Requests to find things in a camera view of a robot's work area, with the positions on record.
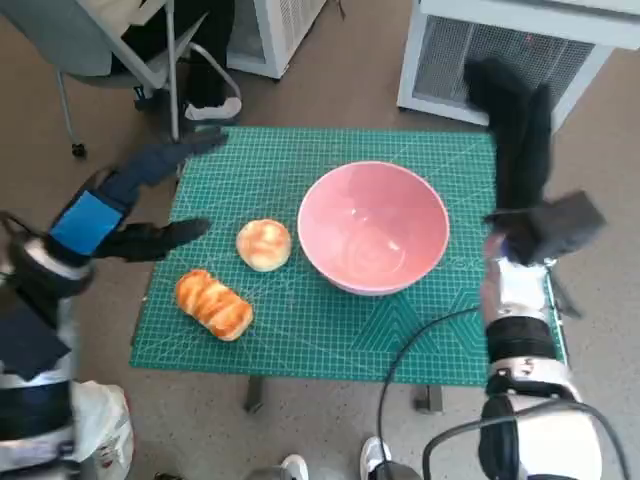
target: vent grille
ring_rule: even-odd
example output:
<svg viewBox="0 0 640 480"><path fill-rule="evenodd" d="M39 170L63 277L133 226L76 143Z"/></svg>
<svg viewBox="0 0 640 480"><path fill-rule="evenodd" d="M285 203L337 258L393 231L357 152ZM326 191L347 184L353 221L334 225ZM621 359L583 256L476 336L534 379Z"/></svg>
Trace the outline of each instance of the vent grille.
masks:
<svg viewBox="0 0 640 480"><path fill-rule="evenodd" d="M414 96L463 106L468 59L496 56L535 88L547 82L555 106L591 53L589 43L430 16L420 53Z"/></svg>
<svg viewBox="0 0 640 480"><path fill-rule="evenodd" d="M326 0L280 0L285 48L293 50L309 30Z"/></svg>

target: pink bowl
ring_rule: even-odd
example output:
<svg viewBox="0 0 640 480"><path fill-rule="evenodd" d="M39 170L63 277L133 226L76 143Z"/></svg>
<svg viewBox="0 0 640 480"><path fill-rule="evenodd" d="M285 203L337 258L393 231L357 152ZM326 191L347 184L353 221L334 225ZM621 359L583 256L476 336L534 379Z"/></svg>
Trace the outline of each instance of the pink bowl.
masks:
<svg viewBox="0 0 640 480"><path fill-rule="evenodd" d="M431 186L390 163L357 162L330 171L298 212L300 245L329 281L358 295L388 295L440 261L449 218Z"/></svg>

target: green cutting mat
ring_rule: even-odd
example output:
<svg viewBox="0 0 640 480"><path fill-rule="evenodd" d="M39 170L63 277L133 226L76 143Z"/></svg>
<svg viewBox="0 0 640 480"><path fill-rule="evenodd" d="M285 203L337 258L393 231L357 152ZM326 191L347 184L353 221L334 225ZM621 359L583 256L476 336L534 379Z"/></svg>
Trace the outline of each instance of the green cutting mat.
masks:
<svg viewBox="0 0 640 480"><path fill-rule="evenodd" d="M206 216L209 233L172 252L154 271L131 355L134 367L381 380L398 349L424 322L476 305L483 276L483 215L493 204L493 149L483 134L229 128L221 150L190 160L171 220ZM296 215L323 174L357 160L405 166L440 193L451 222L445 256L404 292L365 298L318 274L295 242L289 262L256 273L235 252L249 220L271 217L297 239ZM173 300L176 281L209 270L253 306L236 342L218 341ZM483 385L487 360L479 314L435 327L399 368L396 381Z"/></svg>

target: chair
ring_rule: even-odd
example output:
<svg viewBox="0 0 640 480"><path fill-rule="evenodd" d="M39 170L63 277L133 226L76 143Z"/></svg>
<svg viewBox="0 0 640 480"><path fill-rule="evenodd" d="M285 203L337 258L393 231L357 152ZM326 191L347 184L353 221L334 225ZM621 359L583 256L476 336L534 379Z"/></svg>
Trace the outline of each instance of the chair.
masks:
<svg viewBox="0 0 640 480"><path fill-rule="evenodd" d="M0 0L0 13L20 30L38 49L42 57L56 68L56 78L65 125L76 158L86 155L86 148L76 137L71 123L64 75L98 87L120 88L143 85L148 89L168 87L171 108L171 138L180 140L178 126L178 92L176 61L187 49L200 53L240 98L240 88L215 59L200 45L191 42L204 16L179 38L174 33L174 0L147 0L131 20L144 25L161 8L167 17L166 51L144 62L108 25L96 15L85 0ZM129 70L111 74L115 55Z"/></svg>

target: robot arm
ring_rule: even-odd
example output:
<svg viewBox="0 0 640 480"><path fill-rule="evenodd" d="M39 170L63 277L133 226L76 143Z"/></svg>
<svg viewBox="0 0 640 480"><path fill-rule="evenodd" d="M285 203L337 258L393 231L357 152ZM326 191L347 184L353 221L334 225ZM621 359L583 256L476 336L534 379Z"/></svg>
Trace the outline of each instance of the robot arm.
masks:
<svg viewBox="0 0 640 480"><path fill-rule="evenodd" d="M496 143L496 214L481 287L489 357L482 417L512 415L551 398L581 401L549 325L548 259L575 251L604 224L584 192L543 200L551 170L549 92L531 92L489 59L465 70L469 97L489 115ZM490 479L599 479L590 417L559 411L484 427L478 455Z"/></svg>
<svg viewBox="0 0 640 480"><path fill-rule="evenodd" d="M77 478L69 461L75 377L70 298L91 283L93 258L161 259L207 231L206 219L119 229L141 185L156 185L188 155L222 145L226 136L214 131L193 140L147 147L128 163L92 176L46 233L4 212L10 243L8 263L0 268L1 478Z"/></svg>

